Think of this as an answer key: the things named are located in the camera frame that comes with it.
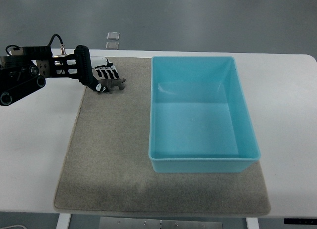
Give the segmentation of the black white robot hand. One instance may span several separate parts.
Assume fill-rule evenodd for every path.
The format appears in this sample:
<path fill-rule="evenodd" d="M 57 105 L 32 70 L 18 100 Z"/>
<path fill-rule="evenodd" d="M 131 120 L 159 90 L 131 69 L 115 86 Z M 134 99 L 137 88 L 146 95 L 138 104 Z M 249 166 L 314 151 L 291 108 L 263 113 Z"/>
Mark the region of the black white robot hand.
<path fill-rule="evenodd" d="M 89 85 L 84 84 L 82 81 L 80 81 L 80 83 L 88 86 L 95 92 L 97 92 L 97 85 L 100 79 L 121 79 L 115 65 L 106 57 L 92 56 L 91 66 L 91 75 L 94 76 L 96 81 L 93 81 L 93 83 Z"/>

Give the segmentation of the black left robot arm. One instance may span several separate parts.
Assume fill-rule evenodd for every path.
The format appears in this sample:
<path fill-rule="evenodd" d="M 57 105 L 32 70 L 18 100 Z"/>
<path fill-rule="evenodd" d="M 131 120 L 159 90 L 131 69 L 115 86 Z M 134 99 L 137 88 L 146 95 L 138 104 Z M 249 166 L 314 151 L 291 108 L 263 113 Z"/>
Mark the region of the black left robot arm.
<path fill-rule="evenodd" d="M 9 106 L 42 89 L 47 78 L 71 78 L 94 91 L 101 88 L 93 76 L 89 49 L 78 45 L 73 54 L 65 54 L 59 35 L 46 46 L 9 45 L 0 57 L 0 104 Z"/>

